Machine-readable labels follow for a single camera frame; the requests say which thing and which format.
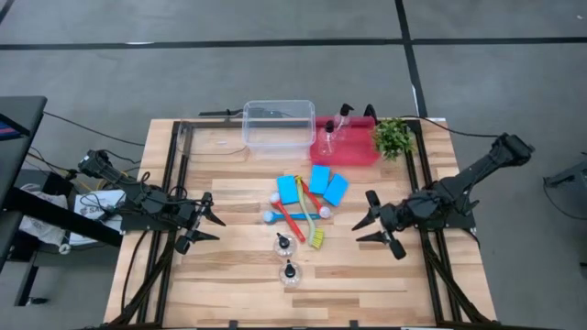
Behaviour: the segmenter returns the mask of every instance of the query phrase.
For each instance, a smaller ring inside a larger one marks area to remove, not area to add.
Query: white ball
[[[320,214],[320,217],[323,219],[328,219],[332,215],[330,209],[326,206],[320,207],[320,211],[318,211],[318,213]]]
[[[271,194],[271,197],[269,198],[269,201],[271,203],[277,203],[279,202],[280,198],[279,198],[279,193],[278,192],[274,192]]]
[[[265,211],[265,213],[263,213],[263,221],[265,221],[268,224],[274,223],[275,219],[273,219],[273,212]]]

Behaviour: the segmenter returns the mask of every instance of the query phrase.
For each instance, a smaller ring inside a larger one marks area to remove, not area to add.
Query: blue sponge
[[[338,206],[348,187],[349,182],[342,175],[335,174],[328,185],[327,191],[324,192],[324,199],[332,205]]]
[[[295,177],[293,175],[285,175],[277,178],[277,190],[282,199],[282,204],[291,204],[300,201],[297,196]]]
[[[330,179],[330,168],[326,166],[312,166],[312,180],[310,181],[310,192],[323,194],[328,187]]]

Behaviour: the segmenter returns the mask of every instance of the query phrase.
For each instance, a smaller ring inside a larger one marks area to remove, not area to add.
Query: gray floor
[[[409,0],[405,9],[414,38],[587,36],[587,5],[578,0]],[[399,36],[393,1],[383,0],[16,0],[0,26],[0,43],[16,44]],[[583,329],[587,280],[579,261],[587,260],[587,222],[557,213],[541,178],[587,151],[587,45],[419,46],[415,55],[430,116],[464,131],[516,133],[537,148],[524,168],[500,170],[473,192],[482,200],[475,215],[499,319]],[[380,116],[415,113],[401,46],[0,51],[0,72],[1,95],[46,95],[48,111],[137,141],[152,118],[238,108],[251,99],[306,98],[319,114],[343,102],[372,103]],[[491,143],[453,141],[461,167]],[[50,117],[34,145],[65,167],[87,149],[135,159],[142,151]],[[569,189],[551,193],[569,212],[587,216]],[[98,325],[116,251],[39,262],[47,267],[34,293],[51,303],[11,307],[24,267],[7,266],[0,276],[3,328]]]

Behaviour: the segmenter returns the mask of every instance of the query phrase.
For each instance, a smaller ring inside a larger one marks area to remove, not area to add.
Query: wooden tabletop
[[[150,171],[149,183],[161,185],[172,125],[170,119],[151,121],[138,175]],[[433,179],[458,173],[449,133],[425,121],[422,128]],[[211,192],[213,211],[227,226],[204,221],[200,229],[220,240],[198,242],[185,256],[174,254],[164,326],[227,326],[229,320],[238,320],[239,326],[346,326],[349,320],[365,326],[434,324],[417,232],[409,228],[397,234],[407,257],[396,260],[381,243],[355,241],[376,231],[376,225],[350,230],[367,212],[365,191],[375,190],[382,203],[398,203],[411,192],[405,159],[379,160],[372,167],[332,167],[349,180],[349,189],[340,207],[332,208],[333,217],[317,220],[326,234],[322,248],[298,245],[292,261],[301,265],[302,281],[296,289],[285,289],[278,278],[285,259],[272,251],[272,244],[275,233],[290,230],[284,223],[264,224],[262,213],[272,209],[269,196],[276,191],[275,178],[297,174],[309,182],[311,163],[259,159],[243,147],[239,128],[196,130],[185,188],[191,198]],[[179,167],[177,154],[172,185]],[[419,159],[415,163],[422,185]],[[297,205],[287,208],[300,210]],[[298,224],[307,233],[307,223]],[[447,229],[445,235],[455,280],[483,314],[494,318],[477,244],[458,229]],[[121,291],[139,236],[125,235],[106,322],[120,314]],[[149,246],[147,234],[130,274],[127,302],[143,279]],[[440,278],[438,283],[444,315],[449,319],[446,290]],[[153,319],[158,289],[156,283],[147,320]]]

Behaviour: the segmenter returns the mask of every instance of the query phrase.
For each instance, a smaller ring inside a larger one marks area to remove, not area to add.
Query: potted plant
[[[395,160],[397,156],[412,150],[412,139],[404,120],[399,118],[383,120],[373,131],[375,148],[386,160]]]

